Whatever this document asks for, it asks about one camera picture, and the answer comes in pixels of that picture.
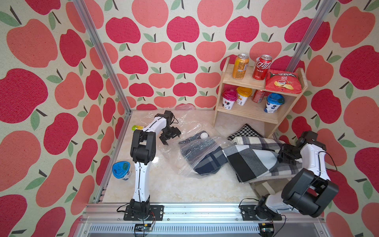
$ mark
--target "shelf board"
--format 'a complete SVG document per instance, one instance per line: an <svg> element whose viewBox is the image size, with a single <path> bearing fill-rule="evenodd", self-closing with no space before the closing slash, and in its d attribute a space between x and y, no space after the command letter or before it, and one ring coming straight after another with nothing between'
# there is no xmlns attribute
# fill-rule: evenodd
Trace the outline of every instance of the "shelf board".
<svg viewBox="0 0 379 237"><path fill-rule="evenodd" d="M276 111L275 113L266 113L263 111L265 106L265 100L263 100L261 103L255 103L251 100L251 98L248 98L244 106L234 103L232 109L227 110L222 106L222 99L220 99L217 111L269 122L272 124L278 124L278 112Z"/></svg>
<svg viewBox="0 0 379 237"><path fill-rule="evenodd" d="M248 87L248 88L257 89L257 90L264 90L264 91L269 91L273 93L294 96L294 97L297 97L299 95L299 94L291 94L291 93L266 90L265 88L266 79L262 81L258 81L253 78L254 67L247 67L247 70L243 79L241 80L234 79L232 77L233 67L234 67L234 64L228 64L223 83L235 85L235 86Z"/></svg>

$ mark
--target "potato chip bag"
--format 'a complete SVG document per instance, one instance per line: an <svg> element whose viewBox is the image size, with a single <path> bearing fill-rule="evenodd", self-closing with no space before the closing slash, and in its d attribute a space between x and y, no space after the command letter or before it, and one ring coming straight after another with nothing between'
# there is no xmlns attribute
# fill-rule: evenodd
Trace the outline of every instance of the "potato chip bag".
<svg viewBox="0 0 379 237"><path fill-rule="evenodd" d="M266 90L299 94L301 84L298 74L270 69L266 75Z"/></svg>

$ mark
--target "orange can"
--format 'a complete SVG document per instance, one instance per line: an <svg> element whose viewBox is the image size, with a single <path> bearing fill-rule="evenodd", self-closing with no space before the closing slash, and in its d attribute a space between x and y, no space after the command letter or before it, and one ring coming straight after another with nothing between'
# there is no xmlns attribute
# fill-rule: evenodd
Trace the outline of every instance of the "orange can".
<svg viewBox="0 0 379 237"><path fill-rule="evenodd" d="M245 76L248 64L249 56L244 53L239 54L236 58L236 62L234 63L232 77L234 79L241 80Z"/></svg>

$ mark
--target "blue yogurt cup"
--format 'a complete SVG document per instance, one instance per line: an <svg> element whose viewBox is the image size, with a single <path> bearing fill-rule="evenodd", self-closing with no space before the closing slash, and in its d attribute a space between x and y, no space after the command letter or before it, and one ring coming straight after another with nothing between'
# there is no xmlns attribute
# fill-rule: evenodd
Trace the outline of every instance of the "blue yogurt cup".
<svg viewBox="0 0 379 237"><path fill-rule="evenodd" d="M281 94L271 93L267 96L267 103L265 107L266 113L275 112L282 104L284 104L284 97Z"/></svg>
<svg viewBox="0 0 379 237"><path fill-rule="evenodd" d="M130 163L127 161L114 163L112 166L112 173L117 179L128 180L132 174Z"/></svg>

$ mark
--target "coca-cola can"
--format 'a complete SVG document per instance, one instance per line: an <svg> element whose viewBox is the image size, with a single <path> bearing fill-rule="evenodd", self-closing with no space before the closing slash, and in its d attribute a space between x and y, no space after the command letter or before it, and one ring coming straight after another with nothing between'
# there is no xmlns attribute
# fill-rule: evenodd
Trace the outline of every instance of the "coca-cola can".
<svg viewBox="0 0 379 237"><path fill-rule="evenodd" d="M252 100L255 102L255 103L260 103L263 99L263 97L265 96L265 91L262 91L262 90L255 90L255 93L253 95L253 98Z"/></svg>
<svg viewBox="0 0 379 237"><path fill-rule="evenodd" d="M273 58L270 55L262 55L255 64L253 78L256 80L264 80L272 62Z"/></svg>

